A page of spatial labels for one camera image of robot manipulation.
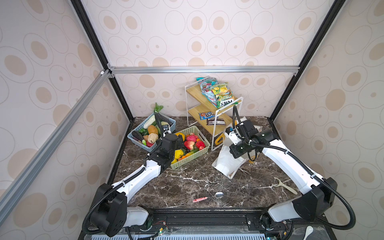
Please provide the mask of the white grocery bag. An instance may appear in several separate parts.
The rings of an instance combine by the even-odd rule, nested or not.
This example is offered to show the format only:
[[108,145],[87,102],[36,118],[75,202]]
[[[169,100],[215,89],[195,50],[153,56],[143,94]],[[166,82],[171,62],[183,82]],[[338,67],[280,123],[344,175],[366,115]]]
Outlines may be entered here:
[[224,133],[224,143],[222,149],[219,152],[219,156],[215,159],[212,164],[216,170],[221,172],[228,179],[232,179],[236,174],[237,170],[246,162],[255,163],[256,159],[259,156],[259,153],[251,151],[250,156],[247,153],[243,154],[239,158],[235,159],[230,153],[230,146],[234,143],[233,140],[236,138],[236,134],[229,133],[225,131]]

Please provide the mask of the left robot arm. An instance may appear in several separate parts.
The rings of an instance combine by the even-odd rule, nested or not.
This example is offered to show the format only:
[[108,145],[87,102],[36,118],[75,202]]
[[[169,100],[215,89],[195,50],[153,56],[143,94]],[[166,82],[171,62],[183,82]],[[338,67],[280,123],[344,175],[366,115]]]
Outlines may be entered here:
[[99,186],[84,218],[83,233],[104,233],[113,237],[123,228],[145,225],[149,221],[149,210],[143,207],[128,207],[128,202],[147,183],[169,168],[175,159],[175,151],[183,147],[183,137],[166,134],[139,169],[112,185]]

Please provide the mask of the colourful candy bag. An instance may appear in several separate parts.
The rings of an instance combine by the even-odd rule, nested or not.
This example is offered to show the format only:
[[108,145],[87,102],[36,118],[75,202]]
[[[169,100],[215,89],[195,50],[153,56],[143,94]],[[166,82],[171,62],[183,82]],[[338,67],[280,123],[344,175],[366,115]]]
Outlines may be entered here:
[[200,86],[202,94],[205,97],[211,98],[211,99],[216,97],[212,91],[212,87],[217,85],[217,84],[218,84],[217,79],[211,78],[211,77],[204,78],[199,82],[199,86]]

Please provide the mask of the yellow lemon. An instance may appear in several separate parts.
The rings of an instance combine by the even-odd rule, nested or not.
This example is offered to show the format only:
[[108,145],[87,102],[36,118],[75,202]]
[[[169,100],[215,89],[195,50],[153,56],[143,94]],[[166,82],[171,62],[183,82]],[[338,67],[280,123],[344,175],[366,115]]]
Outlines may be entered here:
[[183,149],[175,150],[175,160],[180,159],[184,155],[185,155],[185,151]]

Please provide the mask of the white pumpkin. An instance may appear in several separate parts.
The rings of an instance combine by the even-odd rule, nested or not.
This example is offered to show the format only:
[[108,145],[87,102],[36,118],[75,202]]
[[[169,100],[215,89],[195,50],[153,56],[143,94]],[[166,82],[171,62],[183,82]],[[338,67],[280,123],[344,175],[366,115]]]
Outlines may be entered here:
[[151,133],[148,135],[148,142],[154,144],[159,139],[159,135],[155,133]]

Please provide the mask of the pink dragon fruit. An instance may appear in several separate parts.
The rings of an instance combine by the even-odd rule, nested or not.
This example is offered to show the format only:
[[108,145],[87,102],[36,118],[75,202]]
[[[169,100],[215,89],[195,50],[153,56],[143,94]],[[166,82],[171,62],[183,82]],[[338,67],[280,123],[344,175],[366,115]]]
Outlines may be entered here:
[[193,141],[193,142],[196,142],[198,139],[198,137],[196,135],[188,135],[186,136],[186,140],[187,141]]

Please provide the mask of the green plastic basket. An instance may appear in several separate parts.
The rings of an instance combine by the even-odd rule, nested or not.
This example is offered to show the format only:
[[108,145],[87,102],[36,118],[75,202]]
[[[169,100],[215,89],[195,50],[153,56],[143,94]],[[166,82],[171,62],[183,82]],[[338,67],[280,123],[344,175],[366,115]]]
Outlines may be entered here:
[[196,126],[186,128],[175,135],[184,141],[182,147],[175,151],[175,159],[171,163],[171,168],[174,170],[203,156],[209,150],[209,141]]

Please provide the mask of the blue plastic basket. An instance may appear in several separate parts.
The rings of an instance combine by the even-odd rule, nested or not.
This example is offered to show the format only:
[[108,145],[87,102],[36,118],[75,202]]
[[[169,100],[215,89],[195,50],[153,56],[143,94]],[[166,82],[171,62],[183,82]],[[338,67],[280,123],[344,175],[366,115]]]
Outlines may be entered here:
[[150,115],[128,134],[128,138],[147,152],[153,151],[157,146],[157,139],[162,136],[162,127],[166,127],[166,130],[171,131],[171,133],[176,129],[176,121],[174,119],[159,114],[159,120],[160,125],[156,122],[155,114]]

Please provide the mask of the dark purple eggplant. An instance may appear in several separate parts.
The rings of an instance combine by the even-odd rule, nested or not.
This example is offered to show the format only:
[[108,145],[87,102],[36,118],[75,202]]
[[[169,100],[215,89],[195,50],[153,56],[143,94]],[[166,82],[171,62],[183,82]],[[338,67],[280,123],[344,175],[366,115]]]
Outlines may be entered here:
[[137,139],[139,142],[144,140],[143,135],[138,131],[132,131],[133,138]]

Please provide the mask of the blue snack packet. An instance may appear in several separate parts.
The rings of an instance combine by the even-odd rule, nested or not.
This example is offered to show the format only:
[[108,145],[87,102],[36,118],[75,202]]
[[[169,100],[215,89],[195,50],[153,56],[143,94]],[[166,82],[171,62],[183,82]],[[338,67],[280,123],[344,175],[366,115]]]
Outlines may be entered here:
[[199,113],[199,116],[200,116],[200,120],[207,120],[207,119],[213,118],[215,114],[213,112],[203,112],[203,113]]

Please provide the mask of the white wooden shelf rack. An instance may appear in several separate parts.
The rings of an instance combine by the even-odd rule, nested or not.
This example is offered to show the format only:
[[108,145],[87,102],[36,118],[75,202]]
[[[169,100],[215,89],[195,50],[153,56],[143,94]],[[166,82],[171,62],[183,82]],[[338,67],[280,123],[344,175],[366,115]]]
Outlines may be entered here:
[[[242,108],[242,103],[244,98],[235,97],[234,102],[225,105],[221,108],[216,108],[201,92],[199,83],[202,80],[196,81],[194,83],[188,84],[185,86],[185,95],[186,95],[186,109],[187,109],[187,124],[189,127],[200,124],[206,131],[208,131],[211,136],[211,150],[214,151],[221,147],[224,143],[224,133],[227,125],[232,123],[232,118],[228,115],[228,112],[232,110],[233,107],[237,107],[238,111]],[[190,107],[188,104],[189,97],[194,98],[199,102],[195,107]],[[203,112],[212,112],[214,113],[214,120],[217,118],[222,118],[225,121],[225,125],[217,125],[217,122],[214,122],[212,126],[206,124],[205,120],[200,119],[200,113]]]

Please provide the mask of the purple snack packet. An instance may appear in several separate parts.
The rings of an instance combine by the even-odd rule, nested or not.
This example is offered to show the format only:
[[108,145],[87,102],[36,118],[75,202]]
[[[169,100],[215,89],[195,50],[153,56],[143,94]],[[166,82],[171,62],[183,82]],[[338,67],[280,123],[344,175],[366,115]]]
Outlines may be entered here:
[[214,125],[223,125],[226,126],[226,122],[224,119],[207,119],[207,126],[214,126]]

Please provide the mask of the cream vegetable peeler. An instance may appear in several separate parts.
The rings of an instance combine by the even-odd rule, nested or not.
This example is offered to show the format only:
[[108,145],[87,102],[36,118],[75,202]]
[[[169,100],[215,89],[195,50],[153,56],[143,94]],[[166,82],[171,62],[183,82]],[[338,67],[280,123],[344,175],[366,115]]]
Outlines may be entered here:
[[289,192],[291,192],[294,195],[298,194],[298,192],[295,189],[293,189],[293,188],[289,187],[288,185],[284,184],[279,178],[276,178],[276,177],[274,177],[274,181],[273,181],[272,186],[273,187],[282,187],[282,188],[288,190]]

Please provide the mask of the white spoon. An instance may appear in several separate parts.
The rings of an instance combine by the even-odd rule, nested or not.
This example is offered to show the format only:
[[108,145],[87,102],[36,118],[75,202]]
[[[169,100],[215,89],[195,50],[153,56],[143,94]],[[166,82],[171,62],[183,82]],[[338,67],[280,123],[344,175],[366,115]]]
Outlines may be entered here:
[[313,231],[314,228],[312,226],[307,226],[303,240],[307,240],[307,238],[313,233]]

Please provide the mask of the pink handled spoon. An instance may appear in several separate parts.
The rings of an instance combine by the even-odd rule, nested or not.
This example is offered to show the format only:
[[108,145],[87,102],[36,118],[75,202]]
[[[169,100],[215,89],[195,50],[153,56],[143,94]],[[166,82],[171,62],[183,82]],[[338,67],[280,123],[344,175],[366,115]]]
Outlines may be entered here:
[[[221,199],[223,196],[224,196],[224,193],[223,193],[223,192],[216,192],[211,198],[214,198],[214,199]],[[207,199],[209,199],[209,198],[210,198],[210,197],[197,198],[197,199],[194,199],[194,200],[193,200],[193,203],[202,202],[202,201],[205,201],[205,200],[207,200]]]

